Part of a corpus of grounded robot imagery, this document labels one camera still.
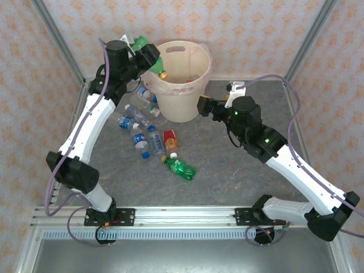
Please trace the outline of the squat bottle blue label white cap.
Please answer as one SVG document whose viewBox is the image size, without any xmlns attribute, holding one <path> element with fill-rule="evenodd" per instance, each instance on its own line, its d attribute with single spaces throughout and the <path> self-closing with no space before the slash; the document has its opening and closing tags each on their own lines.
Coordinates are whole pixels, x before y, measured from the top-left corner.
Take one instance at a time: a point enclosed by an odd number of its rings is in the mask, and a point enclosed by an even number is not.
<svg viewBox="0 0 364 273">
<path fill-rule="evenodd" d="M 134 128 L 134 125 L 137 124 L 139 127 L 139 124 L 137 121 L 129 116 L 123 115 L 120 117 L 118 121 L 119 127 L 128 131 L 131 131 Z"/>
</svg>

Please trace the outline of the grey metal panel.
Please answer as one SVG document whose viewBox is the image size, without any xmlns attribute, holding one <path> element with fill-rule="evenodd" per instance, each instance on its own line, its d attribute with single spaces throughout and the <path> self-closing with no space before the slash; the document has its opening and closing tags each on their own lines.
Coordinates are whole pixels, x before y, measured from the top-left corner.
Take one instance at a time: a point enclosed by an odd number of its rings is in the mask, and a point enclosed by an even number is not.
<svg viewBox="0 0 364 273">
<path fill-rule="evenodd" d="M 15 273 L 358 273 L 343 237 L 327 243 L 292 227 L 268 247 L 245 239 L 122 240 L 89 247 L 30 232 Z"/>
</svg>

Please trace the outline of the crushed green bottle orange cap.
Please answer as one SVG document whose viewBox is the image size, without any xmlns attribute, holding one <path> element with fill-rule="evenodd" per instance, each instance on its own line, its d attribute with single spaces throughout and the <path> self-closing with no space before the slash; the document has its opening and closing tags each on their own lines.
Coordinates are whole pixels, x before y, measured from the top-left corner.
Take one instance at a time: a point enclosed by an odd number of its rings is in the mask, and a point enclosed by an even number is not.
<svg viewBox="0 0 364 273">
<path fill-rule="evenodd" d="M 162 156 L 161 161 L 167 166 L 167 168 L 171 172 L 182 177 L 187 181 L 192 181 L 196 174 L 195 168 L 187 165 L 178 158 L 169 158 L 164 155 Z"/>
</svg>

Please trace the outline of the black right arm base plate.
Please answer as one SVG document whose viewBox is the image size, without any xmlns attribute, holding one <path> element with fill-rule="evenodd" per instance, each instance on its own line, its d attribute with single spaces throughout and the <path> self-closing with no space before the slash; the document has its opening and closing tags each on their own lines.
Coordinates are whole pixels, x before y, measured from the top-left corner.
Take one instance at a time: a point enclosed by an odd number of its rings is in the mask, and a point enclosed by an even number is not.
<svg viewBox="0 0 364 273">
<path fill-rule="evenodd" d="M 275 226 L 286 225 L 286 221 L 272 220 L 261 209 L 235 208 L 233 217 L 237 226 Z"/>
</svg>

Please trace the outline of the clear bottle blue label blue cap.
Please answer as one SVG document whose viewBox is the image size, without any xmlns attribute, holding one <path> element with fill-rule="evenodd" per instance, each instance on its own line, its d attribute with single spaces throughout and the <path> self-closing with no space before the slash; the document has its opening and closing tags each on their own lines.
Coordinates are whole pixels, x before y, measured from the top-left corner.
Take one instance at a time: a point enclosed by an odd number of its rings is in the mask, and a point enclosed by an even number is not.
<svg viewBox="0 0 364 273">
<path fill-rule="evenodd" d="M 146 99 L 150 103 L 158 103 L 156 95 L 154 95 L 149 89 L 147 89 L 145 86 L 141 86 L 137 90 L 137 95 L 140 97 Z"/>
<path fill-rule="evenodd" d="M 139 156 L 142 159 L 148 159 L 150 157 L 149 144 L 143 133 L 132 133 L 132 140 L 134 147 Z"/>
</svg>

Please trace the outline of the red orange bottle white cap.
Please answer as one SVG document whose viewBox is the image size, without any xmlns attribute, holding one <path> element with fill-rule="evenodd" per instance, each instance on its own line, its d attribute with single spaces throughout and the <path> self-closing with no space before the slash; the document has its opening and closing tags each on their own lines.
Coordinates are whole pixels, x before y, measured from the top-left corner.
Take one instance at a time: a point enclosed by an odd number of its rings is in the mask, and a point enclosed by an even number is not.
<svg viewBox="0 0 364 273">
<path fill-rule="evenodd" d="M 170 158 L 177 158 L 177 152 L 179 145 L 174 130 L 166 130 L 163 132 L 164 146 L 166 151 L 169 153 Z"/>
</svg>

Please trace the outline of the cream plastic bin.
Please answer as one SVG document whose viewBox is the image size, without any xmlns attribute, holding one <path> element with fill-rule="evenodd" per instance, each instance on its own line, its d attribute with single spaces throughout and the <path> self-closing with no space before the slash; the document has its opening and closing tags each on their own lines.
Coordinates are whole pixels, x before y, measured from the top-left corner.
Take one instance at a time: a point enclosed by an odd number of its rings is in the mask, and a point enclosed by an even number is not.
<svg viewBox="0 0 364 273">
<path fill-rule="evenodd" d="M 171 96 L 155 94 L 158 101 L 159 109 L 169 121 L 176 123 L 184 123 L 191 121 L 198 115 L 197 101 L 199 96 L 203 95 L 204 92 L 197 94 L 182 95 L 182 96 Z"/>
</svg>

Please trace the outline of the clear bottle small drop logo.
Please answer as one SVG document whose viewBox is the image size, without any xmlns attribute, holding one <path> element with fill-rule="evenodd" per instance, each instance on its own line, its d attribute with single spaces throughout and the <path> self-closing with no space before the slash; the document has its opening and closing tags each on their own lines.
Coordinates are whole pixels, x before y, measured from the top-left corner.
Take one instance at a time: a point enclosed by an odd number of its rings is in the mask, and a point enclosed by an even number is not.
<svg viewBox="0 0 364 273">
<path fill-rule="evenodd" d="M 148 130 L 149 127 L 154 126 L 149 117 L 142 113 L 136 106 L 127 104 L 125 105 L 126 114 L 136 120 L 144 129 Z"/>
</svg>

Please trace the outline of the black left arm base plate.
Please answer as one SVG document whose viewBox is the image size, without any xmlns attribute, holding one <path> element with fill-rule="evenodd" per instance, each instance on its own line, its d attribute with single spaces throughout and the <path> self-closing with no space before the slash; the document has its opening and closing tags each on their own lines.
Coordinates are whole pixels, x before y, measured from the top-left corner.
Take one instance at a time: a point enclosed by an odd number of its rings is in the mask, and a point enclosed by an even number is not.
<svg viewBox="0 0 364 273">
<path fill-rule="evenodd" d="M 84 219 L 85 226 L 134 226 L 134 208 L 110 208 L 107 212 L 87 209 Z"/>
</svg>

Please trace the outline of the aluminium frame post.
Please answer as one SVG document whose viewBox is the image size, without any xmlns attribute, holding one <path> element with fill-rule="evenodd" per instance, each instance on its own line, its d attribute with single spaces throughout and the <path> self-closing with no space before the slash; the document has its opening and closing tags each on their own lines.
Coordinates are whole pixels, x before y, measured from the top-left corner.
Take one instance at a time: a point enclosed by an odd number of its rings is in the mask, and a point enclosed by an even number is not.
<svg viewBox="0 0 364 273">
<path fill-rule="evenodd" d="M 64 37 L 62 36 L 58 26 L 56 25 L 51 13 L 49 12 L 46 4 L 43 0 L 29 0 L 33 5 L 34 9 L 40 16 L 41 20 L 45 24 L 45 27 L 50 34 L 53 42 L 58 47 L 62 57 L 67 63 L 69 69 L 71 70 L 76 81 L 82 85 L 85 83 L 86 79 L 83 76 L 81 69 L 79 68 L 75 58 L 73 57 Z"/>
<path fill-rule="evenodd" d="M 311 25 L 305 39 L 301 47 L 299 48 L 295 58 L 293 59 L 287 74 L 286 79 L 288 81 L 292 81 L 294 76 L 299 71 L 302 63 L 304 62 L 308 52 L 313 47 L 314 42 L 316 41 L 321 29 L 324 27 L 326 21 L 328 20 L 329 16 L 331 15 L 335 5 L 337 4 L 338 0 L 325 0 L 323 6 L 321 7 L 320 11 L 317 14 L 316 19 L 314 20 L 313 24 Z"/>
</svg>

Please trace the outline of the clear bottle pale blue print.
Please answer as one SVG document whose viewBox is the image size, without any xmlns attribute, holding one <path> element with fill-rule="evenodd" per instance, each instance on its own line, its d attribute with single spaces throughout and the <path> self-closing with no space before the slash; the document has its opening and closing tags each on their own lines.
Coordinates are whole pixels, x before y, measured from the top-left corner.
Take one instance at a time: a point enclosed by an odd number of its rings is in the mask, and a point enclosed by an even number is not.
<svg viewBox="0 0 364 273">
<path fill-rule="evenodd" d="M 160 132 L 156 127 L 151 125 L 148 127 L 148 141 L 154 155 L 163 156 L 165 154 L 164 144 Z"/>
</svg>

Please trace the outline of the long aluminium base rail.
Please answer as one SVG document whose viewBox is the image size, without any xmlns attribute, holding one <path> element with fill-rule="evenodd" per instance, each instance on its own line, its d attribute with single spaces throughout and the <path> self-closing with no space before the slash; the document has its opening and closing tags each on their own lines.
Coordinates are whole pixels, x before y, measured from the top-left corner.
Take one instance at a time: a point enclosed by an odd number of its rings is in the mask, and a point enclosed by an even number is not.
<svg viewBox="0 0 364 273">
<path fill-rule="evenodd" d="M 135 228 L 229 228 L 237 226 L 234 207 L 231 206 L 151 206 L 134 207 Z M 42 207 L 37 207 L 31 220 L 32 227 L 56 228 L 71 227 L 83 228 L 86 209 L 78 207 L 64 207 L 55 216 L 46 216 Z"/>
</svg>

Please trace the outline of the clear bottle green white cap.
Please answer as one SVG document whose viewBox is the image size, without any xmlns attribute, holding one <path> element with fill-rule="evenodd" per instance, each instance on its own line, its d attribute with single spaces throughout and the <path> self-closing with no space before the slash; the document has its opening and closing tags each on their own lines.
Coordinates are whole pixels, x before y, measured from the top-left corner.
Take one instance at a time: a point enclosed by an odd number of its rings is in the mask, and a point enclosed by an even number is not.
<svg viewBox="0 0 364 273">
<path fill-rule="evenodd" d="M 131 104 L 136 106 L 137 108 L 141 109 L 142 112 L 145 114 L 148 114 L 152 117 L 158 117 L 160 116 L 160 110 L 154 106 L 150 101 L 147 99 L 137 95 L 133 94 L 130 98 Z"/>
</svg>

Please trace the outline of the clear pink bin liner bag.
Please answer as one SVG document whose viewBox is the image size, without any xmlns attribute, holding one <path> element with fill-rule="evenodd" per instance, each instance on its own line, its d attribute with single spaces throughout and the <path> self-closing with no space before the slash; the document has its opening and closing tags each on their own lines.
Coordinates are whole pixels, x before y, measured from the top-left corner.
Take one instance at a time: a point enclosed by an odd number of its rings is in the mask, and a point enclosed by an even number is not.
<svg viewBox="0 0 364 273">
<path fill-rule="evenodd" d="M 161 79 L 152 72 L 142 76 L 155 93 L 182 96 L 204 92 L 212 75 L 212 56 L 206 44 L 175 40 L 158 46 L 168 76 Z"/>
</svg>

